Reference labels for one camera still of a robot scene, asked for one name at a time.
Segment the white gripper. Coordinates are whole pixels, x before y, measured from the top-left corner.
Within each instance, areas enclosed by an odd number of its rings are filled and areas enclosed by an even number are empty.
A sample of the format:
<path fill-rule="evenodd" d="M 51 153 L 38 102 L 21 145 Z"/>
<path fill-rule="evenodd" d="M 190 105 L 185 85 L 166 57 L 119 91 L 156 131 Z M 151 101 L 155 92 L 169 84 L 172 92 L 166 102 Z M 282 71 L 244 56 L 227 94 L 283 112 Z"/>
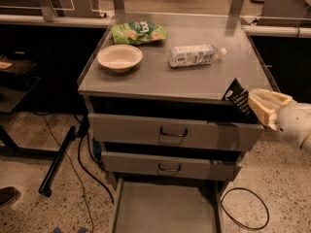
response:
<path fill-rule="evenodd" d="M 248 103 L 262 125 L 274 131 L 279 127 L 279 138 L 283 142 L 292 147 L 311 147 L 310 104 L 295 103 L 290 95 L 260 88 L 250 91 Z M 277 117 L 281 107 L 284 108 Z"/>

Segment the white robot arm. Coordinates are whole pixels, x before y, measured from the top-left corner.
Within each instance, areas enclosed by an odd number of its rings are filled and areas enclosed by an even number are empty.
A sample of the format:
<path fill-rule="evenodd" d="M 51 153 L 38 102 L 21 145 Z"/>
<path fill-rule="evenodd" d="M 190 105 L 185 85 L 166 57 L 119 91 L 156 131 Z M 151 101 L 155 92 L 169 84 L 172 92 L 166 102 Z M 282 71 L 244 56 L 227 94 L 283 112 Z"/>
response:
<path fill-rule="evenodd" d="M 294 149 L 311 151 L 311 104 L 299 103 L 290 95 L 252 89 L 248 104 L 260 123 Z"/>

